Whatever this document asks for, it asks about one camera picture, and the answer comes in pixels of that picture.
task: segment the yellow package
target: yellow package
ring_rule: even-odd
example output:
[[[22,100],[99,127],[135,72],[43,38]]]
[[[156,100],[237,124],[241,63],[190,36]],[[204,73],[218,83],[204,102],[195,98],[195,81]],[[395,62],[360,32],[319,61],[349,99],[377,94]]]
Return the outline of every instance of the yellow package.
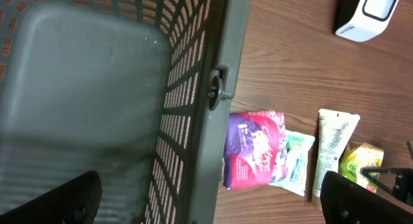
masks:
[[[349,143],[339,166],[340,175],[376,193],[377,185],[360,174],[362,167],[380,167],[385,152],[368,143]],[[379,179],[378,173],[370,174]]]

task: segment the snack package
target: snack package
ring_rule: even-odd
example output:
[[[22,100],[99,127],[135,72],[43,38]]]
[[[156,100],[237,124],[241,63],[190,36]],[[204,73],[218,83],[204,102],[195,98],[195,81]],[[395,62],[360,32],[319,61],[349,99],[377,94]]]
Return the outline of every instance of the snack package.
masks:
[[[287,136],[287,159],[285,167],[287,176],[276,181],[279,176],[274,177],[270,185],[285,188],[300,196],[304,196],[305,182],[307,180],[308,151],[314,143],[315,137],[299,132],[286,131]]]
[[[385,152],[368,143],[349,143],[340,163],[339,174],[376,193],[377,185],[360,174],[362,167],[380,167]],[[378,173],[370,174],[379,179]]]
[[[224,150],[224,186],[247,188],[270,183],[274,171],[287,174],[276,163],[286,149],[284,114],[275,111],[231,114]]]

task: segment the gray plastic basket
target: gray plastic basket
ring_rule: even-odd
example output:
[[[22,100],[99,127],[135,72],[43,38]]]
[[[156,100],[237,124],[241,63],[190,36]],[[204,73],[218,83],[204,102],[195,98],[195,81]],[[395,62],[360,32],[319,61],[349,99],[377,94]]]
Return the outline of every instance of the gray plastic basket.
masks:
[[[0,0],[0,214],[96,170],[95,223],[212,223],[249,4]]]

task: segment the light blue package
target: light blue package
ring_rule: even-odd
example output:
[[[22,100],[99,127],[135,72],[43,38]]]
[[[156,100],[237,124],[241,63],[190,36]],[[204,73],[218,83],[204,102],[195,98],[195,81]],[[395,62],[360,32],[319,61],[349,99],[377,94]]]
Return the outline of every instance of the light blue package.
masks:
[[[286,131],[287,136],[287,176],[281,181],[273,181],[270,185],[285,188],[300,196],[304,196],[307,180],[308,151],[314,143],[315,137],[299,132]]]

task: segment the black bracket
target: black bracket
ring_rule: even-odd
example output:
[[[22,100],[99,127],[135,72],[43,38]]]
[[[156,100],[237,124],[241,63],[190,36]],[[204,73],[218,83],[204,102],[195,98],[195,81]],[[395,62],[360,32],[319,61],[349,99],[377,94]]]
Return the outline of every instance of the black bracket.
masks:
[[[396,182],[393,189],[373,178],[370,173],[396,174]],[[413,206],[413,169],[411,168],[361,168],[360,174],[375,183],[390,195],[401,202]]]

